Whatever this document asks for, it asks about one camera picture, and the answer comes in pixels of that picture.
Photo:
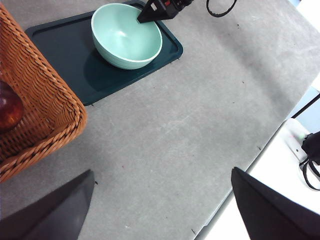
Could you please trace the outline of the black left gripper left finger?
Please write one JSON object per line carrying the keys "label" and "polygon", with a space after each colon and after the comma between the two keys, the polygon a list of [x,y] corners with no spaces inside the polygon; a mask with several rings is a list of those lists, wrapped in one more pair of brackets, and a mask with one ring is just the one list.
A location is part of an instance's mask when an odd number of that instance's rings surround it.
{"label": "black left gripper left finger", "polygon": [[38,201],[0,221],[2,240],[76,240],[95,186],[87,170]]}

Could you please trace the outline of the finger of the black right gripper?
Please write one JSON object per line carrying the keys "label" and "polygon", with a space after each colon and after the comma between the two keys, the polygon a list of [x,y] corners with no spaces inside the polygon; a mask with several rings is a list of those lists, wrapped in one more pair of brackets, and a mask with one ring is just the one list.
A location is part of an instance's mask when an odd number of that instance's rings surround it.
{"label": "finger of the black right gripper", "polygon": [[139,23],[171,20],[192,2],[192,0],[148,0],[137,20]]}

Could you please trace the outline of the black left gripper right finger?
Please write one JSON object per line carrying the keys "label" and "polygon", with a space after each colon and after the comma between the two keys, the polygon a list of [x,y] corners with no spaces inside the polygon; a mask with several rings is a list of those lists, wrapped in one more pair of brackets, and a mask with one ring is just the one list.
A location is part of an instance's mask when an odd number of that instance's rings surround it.
{"label": "black left gripper right finger", "polygon": [[236,204],[251,240],[318,240],[320,215],[238,167],[231,171]]}

